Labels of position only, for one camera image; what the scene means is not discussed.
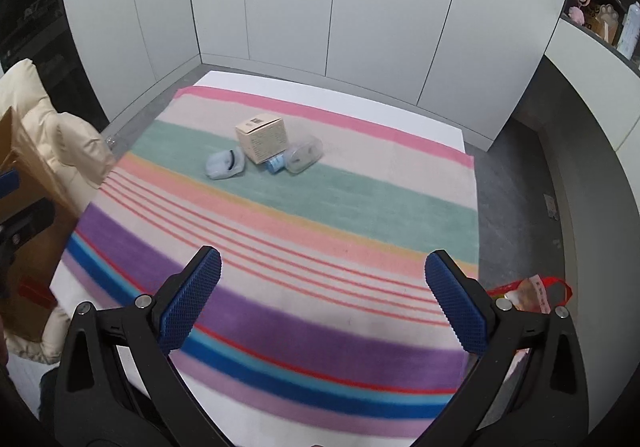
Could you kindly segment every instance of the striped rug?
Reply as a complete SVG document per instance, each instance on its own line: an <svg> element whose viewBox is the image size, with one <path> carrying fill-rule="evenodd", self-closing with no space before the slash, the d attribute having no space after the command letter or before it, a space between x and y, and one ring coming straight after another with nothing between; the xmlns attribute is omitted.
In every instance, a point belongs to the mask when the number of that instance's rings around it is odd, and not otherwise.
<svg viewBox="0 0 640 447"><path fill-rule="evenodd" d="M251 162L212 182L234 126L282 116L324 143L297 176ZM398 130L256 95L178 92L78 223L61 269L102 307L154 293L201 245L222 280L172 360L238 445L407 446L466 357L424 283L427 253L478 264L472 158Z"/></svg>

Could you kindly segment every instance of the small beige box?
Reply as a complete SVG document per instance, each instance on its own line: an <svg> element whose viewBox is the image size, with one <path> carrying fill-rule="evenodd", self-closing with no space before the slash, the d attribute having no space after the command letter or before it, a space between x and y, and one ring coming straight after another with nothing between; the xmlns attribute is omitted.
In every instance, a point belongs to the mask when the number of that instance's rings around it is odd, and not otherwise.
<svg viewBox="0 0 640 447"><path fill-rule="evenodd" d="M244 154L256 164L287 149L284 121L275 115L261 113L236 126L236 135Z"/></svg>

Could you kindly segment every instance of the clear plastic container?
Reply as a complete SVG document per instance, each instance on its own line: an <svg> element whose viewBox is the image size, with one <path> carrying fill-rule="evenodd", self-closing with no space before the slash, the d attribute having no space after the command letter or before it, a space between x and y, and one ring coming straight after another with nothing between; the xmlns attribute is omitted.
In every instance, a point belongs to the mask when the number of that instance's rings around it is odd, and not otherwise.
<svg viewBox="0 0 640 447"><path fill-rule="evenodd" d="M322 156L322 142L316 137L306 137L294 142L282 153L284 167L293 174L302 172Z"/></svg>
<svg viewBox="0 0 640 447"><path fill-rule="evenodd" d="M244 153L240 147L210 155L205 166L205 173L212 180L230 178L243 170Z"/></svg>
<svg viewBox="0 0 640 447"><path fill-rule="evenodd" d="M618 51L627 59L631 59L634 54L634 48L638 43L638 35L640 35L640 4L635 2L626 12L622 34L620 34L620 40L618 41Z"/></svg>

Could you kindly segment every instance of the mint green stripe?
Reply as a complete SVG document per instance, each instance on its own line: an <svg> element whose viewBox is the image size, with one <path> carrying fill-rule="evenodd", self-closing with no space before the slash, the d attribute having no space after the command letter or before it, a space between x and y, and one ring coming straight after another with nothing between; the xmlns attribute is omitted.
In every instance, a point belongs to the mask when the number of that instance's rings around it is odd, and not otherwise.
<svg viewBox="0 0 640 447"><path fill-rule="evenodd" d="M478 262L478 212L409 189L323 164L299 175L271 175L247 160L244 173L210 180L211 153L238 143L228 138L156 120L132 152L141 158L228 193L336 229L411 250L445 249Z"/></svg>
<svg viewBox="0 0 640 447"><path fill-rule="evenodd" d="M363 389L353 387L351 385L343 385L341 383L329 382L327 380L315 379L308 375L302 375L285 369L283 367L268 364L260 359L256 359L243 351L236 350L221 341L210 337L209 335L199 331L191 330L191 337L216 351L220 355L233 360L244 367L248 367L254 371L259 371L275 379L285 380L286 382L295 383L309 389L331 393L340 397L359 398L360 400L380 401L385 403L398 403L405 405L425 405L425 404L446 404L451 395L408 395L404 393L392 393L388 391L376 391L373 389Z"/></svg>

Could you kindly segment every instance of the blue textured gripper pad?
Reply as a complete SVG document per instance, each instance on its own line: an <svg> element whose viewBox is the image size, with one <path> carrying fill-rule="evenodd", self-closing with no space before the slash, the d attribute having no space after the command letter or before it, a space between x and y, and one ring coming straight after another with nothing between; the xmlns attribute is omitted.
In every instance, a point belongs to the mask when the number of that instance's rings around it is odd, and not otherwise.
<svg viewBox="0 0 640 447"><path fill-rule="evenodd" d="M165 355L184 344L191 328L220 280L222 259L216 249L209 250L184 282L160 318L158 345Z"/></svg>
<svg viewBox="0 0 640 447"><path fill-rule="evenodd" d="M427 256L424 278L465 351L482 355L488 345L484 316L437 253Z"/></svg>
<svg viewBox="0 0 640 447"><path fill-rule="evenodd" d="M0 198L4 198L19 186L20 177L18 176L17 170L11 169L4 174L0 174Z"/></svg>

